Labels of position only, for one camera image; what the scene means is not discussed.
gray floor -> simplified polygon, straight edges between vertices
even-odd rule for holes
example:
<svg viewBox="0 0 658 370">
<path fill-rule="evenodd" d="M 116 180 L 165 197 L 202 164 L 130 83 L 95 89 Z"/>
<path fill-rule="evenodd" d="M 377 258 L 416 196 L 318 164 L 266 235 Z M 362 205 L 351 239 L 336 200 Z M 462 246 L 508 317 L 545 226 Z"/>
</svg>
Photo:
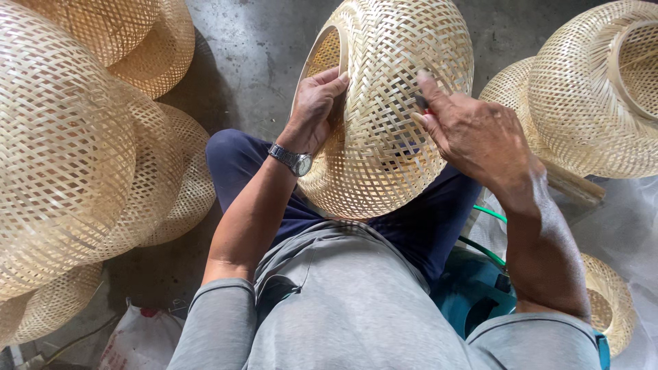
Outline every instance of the gray floor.
<svg viewBox="0 0 658 370">
<path fill-rule="evenodd" d="M 210 134 L 237 128 L 264 140 L 283 129 L 304 60 L 340 0 L 187 0 L 197 47 L 185 78 L 160 101 L 197 119 Z M 573 16 L 600 0 L 456 0 L 475 51 L 474 96 L 507 65 L 537 53 Z M 198 289 L 217 203 L 190 233 L 162 246 L 134 249 L 105 262 L 104 283 L 87 308 L 63 328 L 23 346 L 46 356 L 125 311 L 174 308 Z M 52 369 L 93 369 L 109 327 L 63 354 Z"/>
</svg>

forearm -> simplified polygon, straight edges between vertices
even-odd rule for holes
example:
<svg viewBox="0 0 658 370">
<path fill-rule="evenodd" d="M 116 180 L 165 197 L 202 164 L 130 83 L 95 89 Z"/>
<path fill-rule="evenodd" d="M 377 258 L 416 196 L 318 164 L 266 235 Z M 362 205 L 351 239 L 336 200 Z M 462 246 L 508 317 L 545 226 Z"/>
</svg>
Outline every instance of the forearm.
<svg viewBox="0 0 658 370">
<path fill-rule="evenodd" d="M 517 311 L 535 311 L 538 305 L 589 322 L 580 252 L 548 194 L 543 166 L 533 165 L 525 179 L 499 194 L 508 219 L 507 266 L 519 299 Z"/>
<path fill-rule="evenodd" d="M 281 225 L 297 178 L 270 156 L 226 210 L 211 243 L 203 284 L 253 273 Z"/>
</svg>

woven bamboo shade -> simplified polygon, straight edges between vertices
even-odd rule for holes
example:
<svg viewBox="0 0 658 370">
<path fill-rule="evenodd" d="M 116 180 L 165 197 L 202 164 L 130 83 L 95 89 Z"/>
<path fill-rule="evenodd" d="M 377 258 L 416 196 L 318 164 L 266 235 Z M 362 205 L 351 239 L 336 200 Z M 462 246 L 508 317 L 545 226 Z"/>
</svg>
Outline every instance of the woven bamboo shade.
<svg viewBox="0 0 658 370">
<path fill-rule="evenodd" d="M 0 300 L 80 264 L 135 169 L 114 78 L 59 26 L 0 0 Z"/>
<path fill-rule="evenodd" d="M 635 309 L 626 283 L 610 266 L 585 253 L 585 284 L 592 305 L 592 327 L 608 337 L 610 356 L 630 343 L 635 328 Z"/>
<path fill-rule="evenodd" d="M 156 231 L 141 245 L 156 246 L 183 236 L 198 223 L 215 202 L 215 187 L 205 161 L 210 139 L 197 121 L 169 105 L 157 104 L 169 117 L 182 146 L 185 173 L 174 207 Z"/>
<path fill-rule="evenodd" d="M 431 70 L 448 92 L 471 93 L 473 51 L 450 0 L 347 0 L 329 18 L 301 78 L 348 71 L 342 117 L 299 186 L 335 215 L 383 215 L 419 195 L 445 167 L 410 118 L 420 111 L 416 73 Z"/>
<path fill-rule="evenodd" d="M 0 302 L 0 347 L 4 348 L 18 329 L 32 292 Z"/>
<path fill-rule="evenodd" d="M 121 217 L 103 244 L 88 254 L 88 263 L 110 259 L 145 242 L 171 211 L 184 171 L 178 136 L 167 115 L 143 92 L 122 85 L 134 118 L 135 177 Z"/>
<path fill-rule="evenodd" d="M 171 90 L 188 71 L 194 43 L 194 25 L 185 1 L 162 0 L 153 29 L 108 70 L 155 99 Z"/>
<path fill-rule="evenodd" d="M 530 72 L 530 113 L 572 167 L 612 178 L 658 174 L 658 5 L 615 1 L 578 15 Z"/>
<path fill-rule="evenodd" d="M 159 0 L 14 0 L 57 23 L 110 66 L 133 50 L 158 17 Z"/>
<path fill-rule="evenodd" d="M 487 86 L 484 87 L 479 99 L 496 102 L 514 109 L 521 122 L 521 126 L 523 126 L 523 133 L 526 135 L 532 153 L 535 153 L 539 158 L 551 161 L 566 170 L 584 177 L 587 173 L 570 166 L 568 163 L 562 162 L 553 153 L 551 148 L 539 136 L 537 128 L 532 122 L 530 108 L 528 106 L 528 77 L 530 76 L 530 68 L 533 61 L 534 57 L 525 58 L 498 72 L 489 81 Z"/>
<path fill-rule="evenodd" d="M 87 306 L 101 284 L 102 263 L 78 266 L 37 289 L 10 344 L 41 338 L 61 328 Z"/>
</svg>

gray shirt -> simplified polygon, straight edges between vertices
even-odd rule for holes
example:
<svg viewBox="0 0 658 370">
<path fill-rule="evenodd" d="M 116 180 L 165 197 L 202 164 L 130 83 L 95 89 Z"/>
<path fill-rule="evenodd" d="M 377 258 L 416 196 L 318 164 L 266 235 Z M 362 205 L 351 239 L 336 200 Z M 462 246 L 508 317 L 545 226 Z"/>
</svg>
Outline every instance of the gray shirt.
<svg viewBox="0 0 658 370">
<path fill-rule="evenodd" d="M 379 233 L 327 221 L 283 241 L 256 283 L 203 285 L 169 369 L 600 369 L 592 328 L 525 313 L 465 342 Z"/>
</svg>

navy blue pants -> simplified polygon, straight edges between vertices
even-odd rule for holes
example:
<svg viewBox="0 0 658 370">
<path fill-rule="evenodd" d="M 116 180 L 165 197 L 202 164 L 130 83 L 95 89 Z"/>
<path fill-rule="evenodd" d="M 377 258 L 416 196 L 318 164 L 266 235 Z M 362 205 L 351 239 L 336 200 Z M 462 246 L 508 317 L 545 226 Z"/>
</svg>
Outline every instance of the navy blue pants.
<svg viewBox="0 0 658 370">
<path fill-rule="evenodd" d="M 223 212 L 261 168 L 270 145 L 233 129 L 217 132 L 208 141 L 206 160 Z M 434 288 L 480 189 L 477 181 L 448 165 L 418 197 L 371 219 L 368 225 L 391 242 Z M 323 221 L 292 194 L 272 246 Z"/>
</svg>

